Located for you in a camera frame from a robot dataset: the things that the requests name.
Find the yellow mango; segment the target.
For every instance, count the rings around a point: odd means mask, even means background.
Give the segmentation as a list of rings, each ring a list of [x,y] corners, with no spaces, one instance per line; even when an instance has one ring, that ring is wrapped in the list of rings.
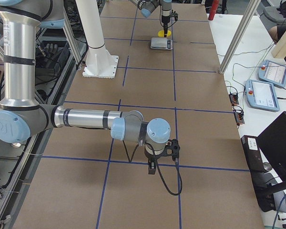
[[[172,32],[170,30],[168,30],[167,33],[165,33],[164,30],[160,30],[158,32],[158,37],[160,37],[160,38],[165,38],[166,37],[167,38],[167,37],[170,37],[171,34],[172,34]]]

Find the silver digital kitchen scale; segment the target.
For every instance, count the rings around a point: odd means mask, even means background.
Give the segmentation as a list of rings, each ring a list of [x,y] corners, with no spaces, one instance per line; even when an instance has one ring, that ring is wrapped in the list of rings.
[[[161,37],[151,38],[151,49],[153,50],[172,50],[173,40]]]

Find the red fire extinguisher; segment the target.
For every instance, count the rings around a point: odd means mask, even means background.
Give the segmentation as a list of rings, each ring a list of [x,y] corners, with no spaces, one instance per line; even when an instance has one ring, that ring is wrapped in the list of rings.
[[[209,16],[208,16],[208,20],[209,21],[212,21],[214,19],[214,16],[215,16],[215,14],[217,12],[217,8],[218,8],[218,5],[219,5],[219,2],[220,2],[220,0],[213,0],[211,9],[209,11]]]

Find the near orange electronics board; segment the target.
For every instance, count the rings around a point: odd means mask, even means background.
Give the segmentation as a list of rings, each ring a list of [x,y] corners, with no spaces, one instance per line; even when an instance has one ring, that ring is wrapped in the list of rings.
[[[235,122],[237,126],[243,125],[245,123],[244,121],[244,111],[242,109],[242,107],[238,106],[238,105],[234,105],[232,106],[233,109],[233,114],[235,117]]]

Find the orange electronics board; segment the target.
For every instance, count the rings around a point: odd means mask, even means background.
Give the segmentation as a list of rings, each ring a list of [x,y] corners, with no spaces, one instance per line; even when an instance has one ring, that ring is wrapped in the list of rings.
[[[230,99],[231,105],[239,105],[238,90],[233,86],[228,86],[228,88],[229,88],[229,99]]]
[[[245,123],[244,121],[244,111],[242,109],[242,107],[238,106],[238,105],[234,105],[232,106],[233,109],[233,114],[235,117],[235,122],[237,126],[243,125]]]

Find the far orange electronics board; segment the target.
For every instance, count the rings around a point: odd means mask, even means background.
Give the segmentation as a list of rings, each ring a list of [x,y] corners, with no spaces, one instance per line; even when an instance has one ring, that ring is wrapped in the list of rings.
[[[231,105],[239,105],[238,90],[233,86],[228,86],[228,88],[229,88],[229,99],[230,99]]]

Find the black desktop computer box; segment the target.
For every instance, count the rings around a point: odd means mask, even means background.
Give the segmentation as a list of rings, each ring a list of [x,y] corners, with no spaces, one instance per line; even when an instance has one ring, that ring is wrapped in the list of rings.
[[[257,137],[244,135],[241,142],[259,207],[263,212],[279,210],[286,213],[286,201],[280,204],[284,196],[283,188],[269,173],[272,166],[268,162],[263,162]]]

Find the near blue teach pendant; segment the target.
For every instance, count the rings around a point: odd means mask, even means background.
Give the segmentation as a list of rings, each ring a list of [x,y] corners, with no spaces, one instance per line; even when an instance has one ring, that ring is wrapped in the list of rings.
[[[272,112],[280,110],[275,87],[270,82],[247,80],[245,95],[252,108]]]

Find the blue teach pendant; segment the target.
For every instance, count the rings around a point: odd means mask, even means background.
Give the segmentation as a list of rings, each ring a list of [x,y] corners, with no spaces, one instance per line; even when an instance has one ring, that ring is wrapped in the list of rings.
[[[247,80],[245,95],[252,108],[272,112],[280,110],[275,87],[270,82]]]
[[[258,70],[258,79],[284,88],[286,86],[286,65],[264,60]]]

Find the black computer monitor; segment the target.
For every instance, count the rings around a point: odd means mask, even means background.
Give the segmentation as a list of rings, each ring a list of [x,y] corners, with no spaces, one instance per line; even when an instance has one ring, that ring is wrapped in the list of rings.
[[[259,134],[257,144],[278,176],[286,181],[286,111]]]

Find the far blue teach pendant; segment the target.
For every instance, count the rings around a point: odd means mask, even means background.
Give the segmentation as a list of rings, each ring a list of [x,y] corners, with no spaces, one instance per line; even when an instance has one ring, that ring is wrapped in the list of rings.
[[[264,60],[258,70],[258,79],[284,88],[286,86],[286,65]]]

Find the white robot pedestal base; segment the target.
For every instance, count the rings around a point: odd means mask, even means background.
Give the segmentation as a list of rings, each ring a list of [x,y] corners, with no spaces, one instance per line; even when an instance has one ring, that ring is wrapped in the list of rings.
[[[105,46],[97,1],[77,0],[79,16],[88,45],[84,77],[114,78],[119,57],[111,55]]]

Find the aluminium frame post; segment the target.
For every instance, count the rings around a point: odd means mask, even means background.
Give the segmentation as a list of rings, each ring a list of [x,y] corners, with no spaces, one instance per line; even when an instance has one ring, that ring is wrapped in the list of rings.
[[[259,3],[261,2],[261,0],[250,0],[245,12],[244,12],[244,15],[242,16],[242,19],[236,29],[236,32],[232,38],[232,41],[227,49],[227,52],[224,56],[224,59],[220,65],[220,68],[219,68],[219,73],[220,74],[224,74],[233,55],[235,54],[235,51],[259,5]]]

